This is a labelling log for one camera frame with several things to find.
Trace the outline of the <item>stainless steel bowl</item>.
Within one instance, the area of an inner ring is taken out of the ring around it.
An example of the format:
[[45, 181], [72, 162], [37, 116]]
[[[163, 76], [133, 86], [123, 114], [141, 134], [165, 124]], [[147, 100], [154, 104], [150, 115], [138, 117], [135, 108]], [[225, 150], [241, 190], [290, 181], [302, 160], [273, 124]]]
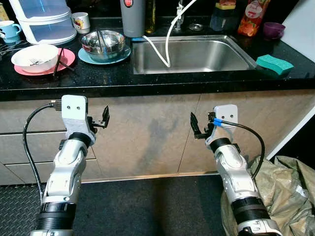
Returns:
[[83, 49], [96, 61], [107, 61], [119, 56], [125, 49], [125, 37], [123, 34], [112, 30], [101, 30], [103, 34], [104, 51], [99, 47], [99, 40], [96, 31], [85, 34], [81, 37]]

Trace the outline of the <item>beige base cabinet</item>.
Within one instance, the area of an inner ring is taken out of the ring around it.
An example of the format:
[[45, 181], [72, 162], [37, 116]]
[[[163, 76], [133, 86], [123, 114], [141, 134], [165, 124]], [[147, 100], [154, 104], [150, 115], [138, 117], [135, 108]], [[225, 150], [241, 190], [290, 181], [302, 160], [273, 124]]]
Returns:
[[[0, 185], [34, 183], [22, 145], [22, 130], [29, 114], [47, 100], [0, 102]], [[315, 90], [277, 90], [173, 96], [89, 98], [89, 114], [101, 118], [109, 106], [108, 128], [99, 129], [88, 154], [83, 182], [133, 177], [200, 175], [216, 171], [213, 154], [195, 140], [189, 113], [199, 126], [214, 106], [236, 104], [238, 123], [263, 137], [266, 155], [282, 146], [295, 126], [315, 105]], [[52, 170], [65, 128], [61, 113], [46, 109], [29, 125], [29, 147], [42, 179]]]

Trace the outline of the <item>teal plate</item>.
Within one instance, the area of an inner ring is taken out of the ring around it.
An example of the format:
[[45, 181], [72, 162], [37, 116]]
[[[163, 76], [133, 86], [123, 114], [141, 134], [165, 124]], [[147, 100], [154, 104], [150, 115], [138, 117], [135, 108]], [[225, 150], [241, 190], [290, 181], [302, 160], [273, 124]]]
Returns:
[[96, 61], [96, 60], [93, 60], [89, 56], [88, 52], [86, 52], [84, 49], [80, 49], [79, 52], [77, 52], [77, 56], [81, 59], [81, 61], [84, 61], [90, 64], [96, 64], [96, 65], [107, 65], [107, 64], [118, 63], [120, 61], [125, 60], [131, 54], [132, 54], [131, 48], [129, 46], [126, 46], [125, 50], [121, 54], [119, 54], [119, 56], [116, 56], [114, 59], [107, 60], [107, 61]]

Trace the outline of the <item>pink plate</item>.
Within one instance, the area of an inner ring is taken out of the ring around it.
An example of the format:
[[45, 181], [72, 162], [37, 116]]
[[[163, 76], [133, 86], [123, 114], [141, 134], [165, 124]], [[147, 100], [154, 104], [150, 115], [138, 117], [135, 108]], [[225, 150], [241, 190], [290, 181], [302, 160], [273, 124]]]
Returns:
[[[63, 50], [63, 55], [62, 55], [61, 61], [63, 61], [67, 65], [71, 65], [72, 63], [74, 63], [75, 60], [76, 60], [76, 56], [72, 51], [70, 51], [69, 49]], [[22, 74], [23, 76], [44, 76], [44, 75], [52, 74], [54, 67], [52, 67], [52, 69], [49, 69], [49, 70], [46, 70], [43, 72], [31, 73], [31, 72], [27, 72], [27, 71], [23, 70], [21, 67], [19, 67], [17, 65], [14, 65], [14, 70], [18, 74]], [[60, 72], [63, 70], [65, 70], [65, 67], [63, 65], [59, 65], [57, 72]]]

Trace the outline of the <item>stainless steel sink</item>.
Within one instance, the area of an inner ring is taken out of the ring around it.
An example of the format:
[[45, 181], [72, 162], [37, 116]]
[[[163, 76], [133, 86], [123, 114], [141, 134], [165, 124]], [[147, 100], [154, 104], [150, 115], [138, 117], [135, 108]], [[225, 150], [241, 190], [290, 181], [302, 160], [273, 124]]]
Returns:
[[254, 70], [257, 66], [228, 35], [151, 37], [132, 41], [135, 74], [166, 74]]

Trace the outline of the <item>white mug with print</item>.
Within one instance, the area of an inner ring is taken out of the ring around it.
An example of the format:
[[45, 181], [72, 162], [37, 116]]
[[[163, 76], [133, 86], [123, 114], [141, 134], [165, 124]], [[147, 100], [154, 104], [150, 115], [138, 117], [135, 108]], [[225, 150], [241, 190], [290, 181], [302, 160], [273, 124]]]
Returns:
[[72, 13], [70, 17], [77, 33], [86, 34], [92, 31], [88, 13]]

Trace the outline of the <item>grey tumbler with red logo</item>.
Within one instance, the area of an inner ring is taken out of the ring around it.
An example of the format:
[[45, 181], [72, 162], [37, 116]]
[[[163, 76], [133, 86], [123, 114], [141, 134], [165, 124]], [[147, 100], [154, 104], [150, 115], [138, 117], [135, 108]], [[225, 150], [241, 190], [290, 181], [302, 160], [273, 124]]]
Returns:
[[126, 37], [145, 33], [145, 0], [120, 0], [123, 34]]

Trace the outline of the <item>white bowl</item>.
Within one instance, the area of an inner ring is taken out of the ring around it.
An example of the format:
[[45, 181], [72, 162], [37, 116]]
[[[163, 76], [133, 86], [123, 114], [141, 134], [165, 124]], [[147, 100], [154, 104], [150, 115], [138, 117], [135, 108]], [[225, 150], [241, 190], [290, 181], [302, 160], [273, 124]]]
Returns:
[[[54, 45], [33, 45], [19, 50], [11, 57], [14, 65], [31, 73], [38, 73], [52, 69], [56, 65], [59, 49]], [[45, 63], [30, 66], [29, 59], [38, 59]]]

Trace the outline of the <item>green sponge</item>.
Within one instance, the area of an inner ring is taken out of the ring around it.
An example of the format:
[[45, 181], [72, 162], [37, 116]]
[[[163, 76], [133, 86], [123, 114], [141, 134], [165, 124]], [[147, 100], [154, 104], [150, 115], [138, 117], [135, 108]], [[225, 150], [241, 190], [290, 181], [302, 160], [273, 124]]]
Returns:
[[259, 56], [256, 59], [256, 63], [265, 69], [274, 71], [279, 76], [285, 76], [294, 68], [294, 65], [289, 61], [278, 59], [271, 55]]

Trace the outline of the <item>olive green tarp bag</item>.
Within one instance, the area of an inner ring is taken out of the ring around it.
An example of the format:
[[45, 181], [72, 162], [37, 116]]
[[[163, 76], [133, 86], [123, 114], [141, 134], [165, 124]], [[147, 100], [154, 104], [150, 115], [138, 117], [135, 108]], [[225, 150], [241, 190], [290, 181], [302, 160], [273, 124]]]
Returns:
[[298, 159], [264, 160], [255, 177], [261, 199], [283, 236], [315, 236], [315, 174]]

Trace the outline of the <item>yellow oil bottle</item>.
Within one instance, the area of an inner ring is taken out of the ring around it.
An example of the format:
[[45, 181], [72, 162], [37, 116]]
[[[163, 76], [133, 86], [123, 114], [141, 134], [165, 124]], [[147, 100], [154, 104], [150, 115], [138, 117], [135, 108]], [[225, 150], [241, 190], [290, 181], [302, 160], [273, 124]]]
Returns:
[[145, 33], [151, 34], [156, 28], [156, 0], [145, 0]]

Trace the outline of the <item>white and blue plastic container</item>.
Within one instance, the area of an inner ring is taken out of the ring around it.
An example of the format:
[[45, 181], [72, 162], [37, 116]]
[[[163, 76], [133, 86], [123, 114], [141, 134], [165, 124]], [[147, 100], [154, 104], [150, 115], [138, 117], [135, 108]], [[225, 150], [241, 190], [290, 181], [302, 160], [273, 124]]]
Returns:
[[9, 0], [26, 40], [61, 45], [74, 40], [71, 9], [66, 0]]

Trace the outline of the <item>chrome faucet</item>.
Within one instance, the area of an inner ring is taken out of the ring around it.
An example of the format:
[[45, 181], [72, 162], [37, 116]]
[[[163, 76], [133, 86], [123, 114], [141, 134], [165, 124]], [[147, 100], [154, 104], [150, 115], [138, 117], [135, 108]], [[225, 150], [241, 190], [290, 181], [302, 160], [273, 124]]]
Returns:
[[185, 8], [185, 0], [178, 0], [178, 5], [176, 7], [176, 16], [173, 20], [174, 29], [180, 30], [183, 23], [183, 12]]

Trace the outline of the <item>red juice carton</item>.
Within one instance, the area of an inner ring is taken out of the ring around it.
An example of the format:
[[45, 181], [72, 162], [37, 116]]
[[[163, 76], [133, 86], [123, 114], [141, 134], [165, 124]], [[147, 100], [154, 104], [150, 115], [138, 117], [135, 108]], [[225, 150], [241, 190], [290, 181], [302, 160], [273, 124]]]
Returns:
[[271, 0], [248, 0], [245, 12], [238, 27], [238, 34], [252, 37], [258, 33], [259, 27]]

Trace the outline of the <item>black textured floor mat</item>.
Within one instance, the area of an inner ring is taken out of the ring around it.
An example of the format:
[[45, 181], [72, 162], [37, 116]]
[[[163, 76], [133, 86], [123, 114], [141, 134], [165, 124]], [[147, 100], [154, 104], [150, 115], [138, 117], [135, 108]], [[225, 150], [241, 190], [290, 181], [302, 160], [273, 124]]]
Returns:
[[35, 184], [0, 186], [0, 236], [29, 236], [39, 212]]

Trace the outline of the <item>purple cup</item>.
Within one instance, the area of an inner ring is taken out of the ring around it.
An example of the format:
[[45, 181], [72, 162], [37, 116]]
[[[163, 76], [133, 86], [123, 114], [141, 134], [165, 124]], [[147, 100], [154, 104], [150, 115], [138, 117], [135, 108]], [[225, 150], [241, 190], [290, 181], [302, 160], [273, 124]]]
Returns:
[[263, 37], [265, 40], [277, 40], [284, 35], [285, 26], [281, 23], [266, 22], [263, 24]]

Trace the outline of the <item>yellow sponge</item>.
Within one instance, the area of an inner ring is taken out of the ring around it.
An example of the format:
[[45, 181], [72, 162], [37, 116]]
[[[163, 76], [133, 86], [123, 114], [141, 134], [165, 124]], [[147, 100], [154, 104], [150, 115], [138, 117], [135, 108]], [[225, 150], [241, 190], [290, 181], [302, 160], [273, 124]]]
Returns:
[[233, 10], [236, 7], [236, 0], [218, 0], [215, 7], [220, 10]]

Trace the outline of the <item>light blue mug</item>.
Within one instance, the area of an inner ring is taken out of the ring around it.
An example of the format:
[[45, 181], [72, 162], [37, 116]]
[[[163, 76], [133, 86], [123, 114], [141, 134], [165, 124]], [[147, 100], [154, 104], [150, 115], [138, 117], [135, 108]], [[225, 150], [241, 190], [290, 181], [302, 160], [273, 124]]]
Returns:
[[22, 33], [22, 27], [19, 24], [11, 20], [0, 22], [0, 38], [7, 45], [17, 44], [21, 40], [20, 33]]

